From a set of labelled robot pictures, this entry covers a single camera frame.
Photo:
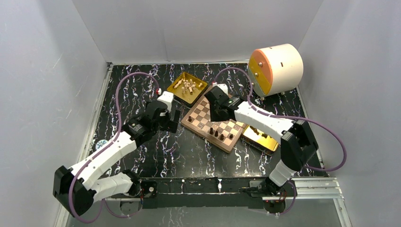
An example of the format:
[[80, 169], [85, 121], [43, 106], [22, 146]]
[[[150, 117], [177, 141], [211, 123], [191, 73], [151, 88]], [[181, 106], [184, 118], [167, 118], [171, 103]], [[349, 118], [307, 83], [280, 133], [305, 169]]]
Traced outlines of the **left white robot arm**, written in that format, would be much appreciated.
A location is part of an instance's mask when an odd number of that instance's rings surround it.
[[130, 197], [148, 193], [142, 179], [131, 170], [102, 178], [114, 163], [149, 141], [158, 131], [177, 131], [180, 111], [171, 119], [172, 101], [148, 102], [145, 111], [131, 118], [109, 142], [83, 161], [54, 174], [53, 196], [73, 216], [88, 211], [94, 202], [116, 194]]

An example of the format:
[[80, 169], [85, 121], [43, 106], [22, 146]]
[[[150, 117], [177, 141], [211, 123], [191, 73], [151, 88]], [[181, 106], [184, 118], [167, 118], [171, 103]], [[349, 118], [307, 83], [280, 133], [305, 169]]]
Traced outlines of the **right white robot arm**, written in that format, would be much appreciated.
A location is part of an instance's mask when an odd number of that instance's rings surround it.
[[267, 192], [273, 196], [280, 195], [285, 190], [285, 183], [318, 150], [309, 123], [303, 118], [273, 117], [240, 96], [229, 97], [225, 88], [226, 85], [218, 84], [205, 93], [210, 120], [243, 122], [267, 134], [280, 145], [280, 161], [265, 180]]

